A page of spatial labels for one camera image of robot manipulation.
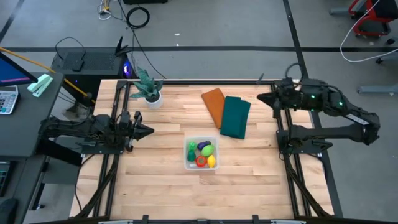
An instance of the white cable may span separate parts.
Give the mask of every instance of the white cable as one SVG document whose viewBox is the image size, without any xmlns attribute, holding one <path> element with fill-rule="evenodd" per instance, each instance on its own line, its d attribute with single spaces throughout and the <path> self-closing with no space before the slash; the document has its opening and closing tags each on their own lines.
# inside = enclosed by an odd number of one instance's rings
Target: white cable
<svg viewBox="0 0 398 224">
<path fill-rule="evenodd" d="M 108 10 L 106 10 L 105 7 L 104 7 L 104 9 L 102 9 L 103 6 L 104 6 L 104 0 L 101 0 L 101 4 L 97 7 L 97 12 L 98 12 L 98 18 L 99 18 L 100 20 L 102 20 L 102 21 L 108 20 L 108 19 L 110 19 L 110 18 L 112 17 L 111 12 L 109 12 Z M 102 18 L 102 17 L 101 17 L 101 11 L 103 11 L 105 14 L 109 14 L 109 16 L 108 16 L 107 18 Z"/>
<path fill-rule="evenodd" d="M 380 0 L 378 0 L 368 11 L 366 11 L 366 12 L 364 13 L 364 15 L 363 15 L 360 19 L 358 19 L 358 21 L 356 21 L 356 23 L 351 27 L 351 29 L 348 31 L 346 37 L 345 37 L 344 40 L 342 41 L 342 43 L 341 43 L 341 45 L 340 45 L 340 53 L 341 53 L 341 56 L 343 56 L 343 58 L 344 58 L 346 61 L 348 61 L 348 62 L 354 62 L 354 63 L 356 63 L 356 62 L 364 62 L 364 61 L 367 61 L 367 60 L 371 60 L 371 59 L 383 57 L 383 56 L 386 56 L 386 55 L 389 55 L 389 54 L 392 54 L 392 53 L 398 51 L 398 49 L 395 49 L 395 50 L 393 50 L 393 51 L 391 51 L 391 52 L 388 52 L 388 53 L 385 53 L 385 54 L 382 54 L 382 55 L 377 55 L 377 56 L 369 57 L 369 58 L 362 59 L 362 60 L 350 60 L 350 59 L 347 59 L 347 58 L 344 56 L 344 53 L 343 53 L 343 44 L 346 42 L 347 37 L 349 36 L 349 34 L 351 33 L 351 31 L 354 29 L 354 27 L 361 21 L 361 19 L 363 19 L 365 16 L 367 16 L 368 12 L 371 11 L 371 10 L 379 3 L 379 1 L 380 1 Z"/>
</svg>

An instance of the green plant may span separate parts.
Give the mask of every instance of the green plant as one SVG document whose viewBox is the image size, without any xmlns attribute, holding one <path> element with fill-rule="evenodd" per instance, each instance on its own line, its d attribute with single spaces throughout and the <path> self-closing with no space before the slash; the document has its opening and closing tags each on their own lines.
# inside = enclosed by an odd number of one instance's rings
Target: green plant
<svg viewBox="0 0 398 224">
<path fill-rule="evenodd" d="M 159 95 L 159 91 L 162 89 L 163 80 L 158 81 L 155 85 L 155 78 L 149 78 L 147 70 L 143 70 L 140 67 L 137 67 L 137 71 L 140 82 L 134 82 L 134 84 L 139 92 L 132 94 L 130 97 L 145 97 L 147 100 L 157 98 Z"/>
</svg>

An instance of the computer monitor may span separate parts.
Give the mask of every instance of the computer monitor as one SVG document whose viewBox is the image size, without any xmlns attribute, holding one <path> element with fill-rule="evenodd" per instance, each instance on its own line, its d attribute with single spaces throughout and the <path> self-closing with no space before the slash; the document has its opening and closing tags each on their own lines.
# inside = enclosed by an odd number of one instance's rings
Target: computer monitor
<svg viewBox="0 0 398 224">
<path fill-rule="evenodd" d="M 0 86 L 36 83 L 37 78 L 0 53 Z"/>
</svg>

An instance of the blue light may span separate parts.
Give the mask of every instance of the blue light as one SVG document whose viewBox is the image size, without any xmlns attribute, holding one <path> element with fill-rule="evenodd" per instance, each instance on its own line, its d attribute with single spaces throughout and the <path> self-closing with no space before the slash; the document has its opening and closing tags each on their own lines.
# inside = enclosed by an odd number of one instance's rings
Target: blue light
<svg viewBox="0 0 398 224">
<path fill-rule="evenodd" d="M 132 70 L 132 67 L 131 67 L 130 61 L 126 60 L 123 65 L 123 72 L 124 72 L 126 78 L 131 78 L 131 70 Z"/>
</svg>

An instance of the folded towel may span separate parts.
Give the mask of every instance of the folded towel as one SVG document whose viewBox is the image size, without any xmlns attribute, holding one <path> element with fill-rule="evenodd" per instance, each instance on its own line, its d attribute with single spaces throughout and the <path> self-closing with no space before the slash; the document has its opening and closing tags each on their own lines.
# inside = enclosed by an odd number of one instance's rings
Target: folded towel
<svg viewBox="0 0 398 224">
<path fill-rule="evenodd" d="M 227 96 L 220 133 L 225 136 L 244 139 L 250 105 L 240 97 Z"/>
<path fill-rule="evenodd" d="M 218 129 L 221 128 L 224 110 L 224 94 L 219 88 L 201 95 Z"/>
</svg>

